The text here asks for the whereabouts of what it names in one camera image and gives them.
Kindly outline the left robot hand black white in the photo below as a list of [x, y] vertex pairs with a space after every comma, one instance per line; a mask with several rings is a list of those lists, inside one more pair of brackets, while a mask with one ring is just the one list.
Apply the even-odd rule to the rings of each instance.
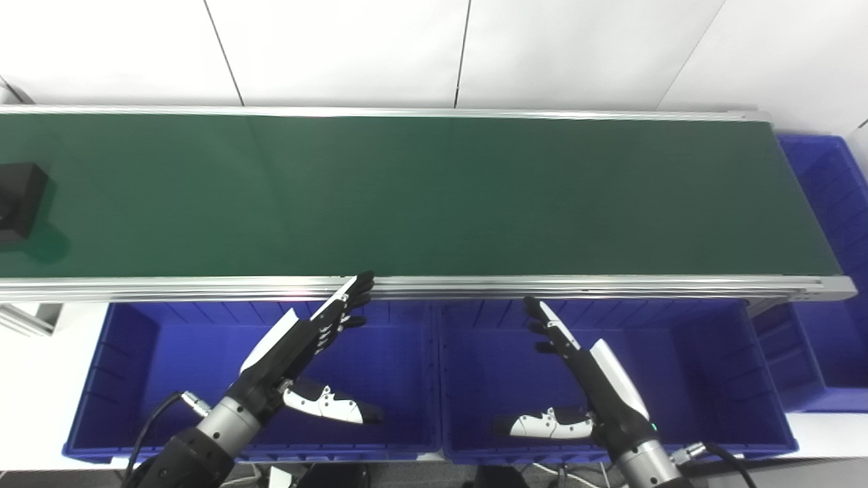
[[370, 302], [373, 285], [374, 274], [366, 271], [341, 285], [309, 318], [287, 312], [245, 359], [225, 395], [230, 410], [262, 427], [284, 407], [346, 423], [381, 423], [381, 408], [302, 377], [341, 331], [365, 325], [366, 318], [352, 312]]

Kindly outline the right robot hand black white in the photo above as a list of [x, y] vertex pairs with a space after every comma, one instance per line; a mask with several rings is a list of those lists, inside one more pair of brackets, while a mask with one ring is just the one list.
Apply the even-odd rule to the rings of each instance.
[[587, 401], [584, 413], [551, 407], [542, 413], [509, 414], [492, 422], [495, 433], [554, 441], [590, 438], [611, 460], [660, 450], [659, 432], [648, 408], [608, 343], [580, 345], [552, 308], [532, 296], [523, 299], [534, 333], [545, 336], [537, 352], [551, 353], [564, 362]]

